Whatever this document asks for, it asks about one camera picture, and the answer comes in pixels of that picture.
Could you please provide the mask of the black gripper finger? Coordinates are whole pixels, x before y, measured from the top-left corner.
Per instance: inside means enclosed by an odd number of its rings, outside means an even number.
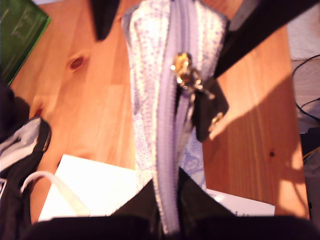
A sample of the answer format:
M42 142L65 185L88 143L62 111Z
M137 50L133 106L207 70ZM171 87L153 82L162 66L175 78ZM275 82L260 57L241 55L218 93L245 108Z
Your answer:
M182 168L178 173L178 214L183 223L235 215L206 193Z
M120 0L91 0L96 39L103 41L109 35L115 20Z
M160 220L154 184L151 179L134 197L117 209L112 216L134 216L151 222Z
M222 75L276 30L318 3L318 0L244 0L228 26L214 77Z

